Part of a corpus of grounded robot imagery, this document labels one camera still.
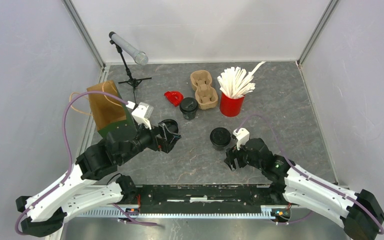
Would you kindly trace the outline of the dark translucent cup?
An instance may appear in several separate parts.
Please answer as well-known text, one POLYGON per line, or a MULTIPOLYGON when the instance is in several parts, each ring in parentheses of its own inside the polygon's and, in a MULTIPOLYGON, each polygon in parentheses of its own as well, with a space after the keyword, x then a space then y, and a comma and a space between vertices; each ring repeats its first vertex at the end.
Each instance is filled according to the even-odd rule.
POLYGON ((198 101, 193 97, 186 97, 179 104, 179 109, 186 120, 193 120, 196 117, 198 108, 198 101))
POLYGON ((213 137, 210 138, 210 142, 212 143, 212 147, 217 151, 224 151, 229 147, 231 143, 230 137, 213 137))

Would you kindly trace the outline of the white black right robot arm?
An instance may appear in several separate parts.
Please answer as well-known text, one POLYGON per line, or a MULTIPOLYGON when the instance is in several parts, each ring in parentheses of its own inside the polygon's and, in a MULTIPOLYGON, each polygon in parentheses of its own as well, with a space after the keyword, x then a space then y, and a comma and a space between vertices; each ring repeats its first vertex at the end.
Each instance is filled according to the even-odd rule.
POLYGON ((231 170, 246 166, 260 170, 275 185, 268 191, 273 203, 305 207, 336 223, 353 240, 374 240, 384 234, 384 211, 372 192, 356 192, 311 174, 272 153, 261 138, 228 149, 224 162, 231 170))

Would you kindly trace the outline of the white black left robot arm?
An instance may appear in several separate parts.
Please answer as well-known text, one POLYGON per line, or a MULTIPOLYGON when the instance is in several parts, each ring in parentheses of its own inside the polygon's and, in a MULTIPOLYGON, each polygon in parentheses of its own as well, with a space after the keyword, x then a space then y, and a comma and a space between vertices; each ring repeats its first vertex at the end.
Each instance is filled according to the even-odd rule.
POLYGON ((114 182, 100 185, 96 190, 80 192, 115 173, 119 166, 145 149, 169 153, 180 139, 178 123, 173 119, 164 119, 151 128, 145 124, 117 126, 80 154, 71 168, 47 189, 16 199, 17 210, 22 213, 16 230, 42 238, 96 207, 133 203, 138 189, 128 175, 121 174, 114 182))

